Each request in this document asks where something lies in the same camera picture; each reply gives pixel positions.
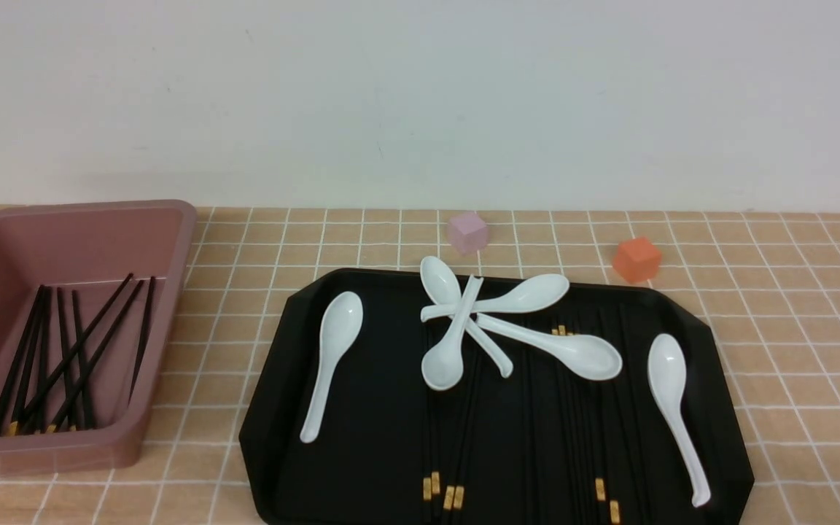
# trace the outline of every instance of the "pink container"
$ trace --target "pink container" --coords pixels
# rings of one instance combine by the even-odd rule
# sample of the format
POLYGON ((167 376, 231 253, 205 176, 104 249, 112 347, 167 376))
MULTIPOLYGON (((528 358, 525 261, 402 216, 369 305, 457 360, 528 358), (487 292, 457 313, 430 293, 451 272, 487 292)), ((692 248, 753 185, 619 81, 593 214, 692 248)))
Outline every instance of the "pink container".
MULTIPOLYGON (((196 210, 181 201, 32 206, 0 211, 0 393, 38 285, 64 288, 70 339, 74 341, 69 308, 71 289, 79 292, 85 326, 128 273, 134 273, 136 279, 157 276, 149 341, 131 402, 131 370, 147 286, 139 293, 90 378, 98 428, 0 437, 0 475, 124 467, 137 461, 195 223, 196 210)), ((127 286, 87 339, 88 356, 103 340, 132 289, 133 285, 127 286)), ((51 368, 61 359, 56 300, 52 308, 51 368)), ((76 362, 72 368, 77 369, 76 362)), ((36 375, 28 399, 34 394, 34 378, 36 375)), ((63 397, 61 380, 50 391, 48 418, 59 408, 63 397)), ((6 417, 3 428, 8 424, 6 417)))

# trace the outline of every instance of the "plastic tray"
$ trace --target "plastic tray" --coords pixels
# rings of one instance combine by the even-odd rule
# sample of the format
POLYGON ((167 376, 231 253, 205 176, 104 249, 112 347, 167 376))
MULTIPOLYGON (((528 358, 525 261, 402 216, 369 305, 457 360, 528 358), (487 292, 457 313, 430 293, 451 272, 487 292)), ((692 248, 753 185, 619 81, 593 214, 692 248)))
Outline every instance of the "plastic tray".
MULTIPOLYGON (((68 303, 69 290, 79 290, 86 324, 127 273, 134 272, 137 279, 159 278, 149 343, 131 402, 128 394, 144 290, 90 378, 98 428, 0 437, 0 475, 123 467, 137 461, 195 223, 196 210, 181 201, 0 211, 0 392, 39 284, 63 286, 68 303)), ((89 355, 130 291, 131 285, 90 337, 89 355)), ((51 316, 50 333, 50 363, 56 365, 61 359, 56 314, 51 316)), ((62 402, 61 381, 51 389, 47 412, 53 415, 62 402)))
MULTIPOLYGON (((517 279, 486 279, 480 297, 507 292, 517 279)), ((422 425, 427 387, 420 361, 446 331, 447 319, 424 326, 429 305, 417 273, 338 270, 293 295, 284 309, 268 361, 248 408, 240 442, 257 512, 274 525, 409 524, 423 522, 422 425), (364 323, 341 360, 330 390, 320 436, 300 442, 316 379, 319 323, 339 292, 359 293, 364 323)), ((539 313, 502 316, 550 332, 558 324, 599 335, 618 348, 623 372, 596 383, 604 436, 607 498, 620 505, 621 523, 737 523, 753 486, 753 472, 708 326, 651 289, 574 284, 555 306, 539 313), (671 333, 688 366, 684 418, 712 489, 701 508, 647 383, 647 355, 658 333, 671 333)), ((494 336, 516 365, 500 378, 481 359, 469 478, 466 525, 581 523, 567 482, 566 448, 556 383, 556 361, 522 343, 494 336), (524 448, 522 356, 529 352, 533 383, 534 445, 524 448), (527 510, 528 473, 537 508, 527 510), (532 516, 539 513, 539 521, 532 516)), ((481 352, 464 339, 466 363, 481 352)), ((467 384, 436 393, 440 464, 449 462, 457 415, 467 384)), ((575 421, 577 439, 589 425, 575 421)), ((597 472, 575 472, 593 481, 597 472)))

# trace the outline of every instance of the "black chopstick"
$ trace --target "black chopstick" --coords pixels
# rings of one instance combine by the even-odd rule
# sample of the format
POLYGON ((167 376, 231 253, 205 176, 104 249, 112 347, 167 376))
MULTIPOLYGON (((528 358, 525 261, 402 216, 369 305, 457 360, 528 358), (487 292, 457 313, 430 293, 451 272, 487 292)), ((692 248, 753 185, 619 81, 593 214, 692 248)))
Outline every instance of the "black chopstick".
POLYGON ((34 319, 34 326, 31 329, 31 337, 28 340, 28 349, 24 352, 24 366, 21 370, 21 379, 17 385, 17 393, 15 394, 15 404, 12 406, 12 419, 9 423, 9 435, 17 435, 19 426, 26 416, 33 415, 34 412, 27 410, 24 406, 24 400, 28 396, 28 386, 31 383, 31 370, 34 366, 34 352, 37 352, 38 335, 41 332, 42 320, 44 318, 44 310, 47 309, 47 293, 50 291, 44 287, 44 292, 41 295, 41 303, 38 305, 37 316, 34 319))
POLYGON ((144 348, 147 346, 147 336, 151 332, 151 302, 154 299, 154 285, 156 279, 151 276, 151 282, 147 285, 147 299, 144 300, 144 313, 141 318, 141 335, 138 336, 138 354, 134 358, 134 370, 131 371, 131 386, 129 388, 129 402, 131 392, 134 392, 134 382, 138 379, 138 370, 141 368, 141 359, 144 358, 144 348))
MULTIPOLYGON (((53 297, 53 290, 49 288, 44 295, 44 315, 41 316, 41 348, 37 352, 36 387, 38 392, 41 391, 41 386, 44 386, 44 382, 47 381, 47 350, 50 349, 50 306, 51 301, 53 301, 51 297, 53 297)), ((37 428, 34 429, 34 432, 44 432, 44 422, 47 418, 46 402, 37 410, 34 418, 37 421, 37 428)))
POLYGON ((24 357, 24 350, 27 348, 28 339, 31 337, 34 323, 37 321, 37 312, 40 310, 43 294, 44 286, 37 287, 34 302, 31 303, 31 310, 28 312, 28 320, 24 323, 24 330, 21 331, 21 337, 19 342, 17 342, 15 356, 12 358, 11 366, 9 366, 9 375, 6 376, 6 382, 2 385, 2 393, 0 394, 0 431, 2 429, 2 423, 4 423, 4 419, 6 418, 6 411, 9 410, 9 399, 11 398, 12 388, 15 385, 15 379, 18 377, 21 358, 24 357))
POLYGON ((109 326, 109 331, 106 332, 106 336, 103 337, 103 342, 99 343, 97 346, 96 351, 93 352, 93 359, 90 361, 89 366, 86 367, 86 370, 80 372, 79 381, 77 384, 74 385, 73 392, 70 392, 70 396, 67 397, 63 401, 63 405, 61 405, 60 409, 57 410, 57 414, 54 415, 54 419, 51 419, 50 426, 47 427, 47 433, 51 433, 56 431, 57 428, 60 428, 61 423, 63 423, 63 419, 66 418, 67 412, 72 408, 74 401, 76 401, 77 395, 81 389, 83 389, 83 385, 86 384, 86 381, 89 380, 90 376, 93 374, 93 370, 96 369, 96 365, 99 363, 99 358, 103 356, 103 353, 106 352, 107 346, 112 341, 112 336, 116 335, 116 331, 119 329, 123 320, 125 320, 125 314, 131 308, 131 303, 134 302, 134 299, 138 296, 138 292, 141 291, 141 287, 144 285, 144 281, 138 281, 136 285, 134 285, 134 289, 131 290, 131 295, 125 302, 125 305, 122 306, 122 309, 119 312, 119 315, 116 316, 116 320, 112 322, 112 325, 109 326))
POLYGON ((57 367, 54 368, 54 371, 50 373, 50 376, 47 376, 47 382, 44 383, 43 392, 38 392, 36 396, 32 398, 31 401, 28 402, 26 407, 24 408, 24 414, 33 414, 34 410, 40 408, 41 403, 44 402, 44 397, 47 396, 47 393, 56 385, 57 381, 60 379, 61 374, 66 371, 67 367, 70 366, 70 361, 79 354, 80 349, 83 348, 83 343, 90 337, 91 333, 96 329, 96 325, 99 324, 100 320, 103 319, 103 316, 106 315, 106 312, 109 310, 109 307, 116 301, 116 298, 119 297, 120 293, 123 292, 125 285, 133 278, 133 273, 129 273, 128 276, 124 280, 122 280, 119 288, 117 288, 113 293, 112 296, 109 297, 109 300, 106 301, 106 305, 103 305, 103 308, 99 310, 99 313, 96 314, 96 317, 90 322, 90 326, 86 327, 86 330, 83 334, 77 339, 77 342, 74 343, 73 348, 70 348, 70 353, 67 355, 66 358, 62 359, 58 364, 57 367))
MULTIPOLYGON (((77 341, 80 340, 80 337, 83 336, 83 318, 80 316, 79 312, 79 295, 77 291, 74 289, 70 292, 70 299, 73 303, 73 325, 74 325, 74 333, 76 335, 77 341)), ((84 369, 86 369, 87 361, 89 361, 86 357, 86 345, 85 342, 82 346, 80 346, 79 354, 77 354, 77 359, 79 359, 79 371, 82 373, 84 369)), ((96 410, 93 410, 93 398, 90 397, 90 383, 86 382, 83 383, 83 389, 81 389, 79 393, 80 399, 83 401, 83 422, 82 425, 79 427, 80 429, 94 429, 96 428, 96 410)))
MULTIPOLYGON (((70 337, 67 335, 67 315, 63 303, 63 289, 61 288, 57 288, 57 327, 61 337, 61 356, 66 358, 67 354, 70 352, 70 337)), ((73 367, 71 366, 67 369, 66 373, 63 374, 64 399, 70 397, 70 391, 73 389, 75 381, 76 379, 73 379, 73 367)), ((67 426, 71 431, 77 429, 77 416, 79 416, 79 414, 77 414, 77 408, 74 406, 74 409, 67 414, 67 426)))

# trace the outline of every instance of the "pink cube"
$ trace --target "pink cube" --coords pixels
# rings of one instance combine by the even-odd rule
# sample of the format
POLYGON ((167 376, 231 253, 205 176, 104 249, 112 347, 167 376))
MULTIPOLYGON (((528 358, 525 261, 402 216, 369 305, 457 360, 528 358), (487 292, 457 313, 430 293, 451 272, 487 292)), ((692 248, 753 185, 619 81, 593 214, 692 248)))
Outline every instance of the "pink cube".
POLYGON ((457 252, 467 255, 488 245, 488 225, 474 211, 467 211, 449 220, 446 236, 457 252))

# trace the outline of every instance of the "chopstick gold tip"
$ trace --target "chopstick gold tip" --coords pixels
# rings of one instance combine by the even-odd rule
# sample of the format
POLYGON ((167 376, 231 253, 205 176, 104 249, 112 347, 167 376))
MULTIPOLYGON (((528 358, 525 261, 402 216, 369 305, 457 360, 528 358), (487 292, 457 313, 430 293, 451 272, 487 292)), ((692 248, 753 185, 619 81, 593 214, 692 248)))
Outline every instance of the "chopstick gold tip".
POLYGON ((606 497, 604 497, 604 479, 596 478, 596 499, 600 502, 604 502, 606 497))
POLYGON ((454 497, 456 497, 456 487, 446 485, 446 495, 443 496, 443 510, 453 510, 454 497))
POLYGON ((466 488, 459 485, 456 487, 456 497, 453 498, 453 510, 462 510, 464 499, 466 499, 466 488))
POLYGON ((616 499, 611 500, 611 525, 618 525, 621 522, 621 508, 616 499))

